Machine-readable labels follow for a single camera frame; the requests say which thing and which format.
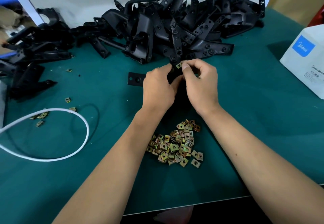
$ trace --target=pile of metal clip nuts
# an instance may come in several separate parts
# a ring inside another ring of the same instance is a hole
[[[188,120],[177,125],[177,130],[172,131],[170,135],[153,135],[146,151],[158,156],[157,160],[169,165],[180,163],[185,167],[189,162],[186,157],[193,156],[191,164],[196,168],[200,167],[200,162],[204,154],[193,150],[194,137],[193,132],[200,132],[200,126],[195,120]]]

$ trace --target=cardboard box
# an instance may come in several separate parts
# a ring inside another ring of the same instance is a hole
[[[324,25],[303,29],[280,62],[324,99]]]

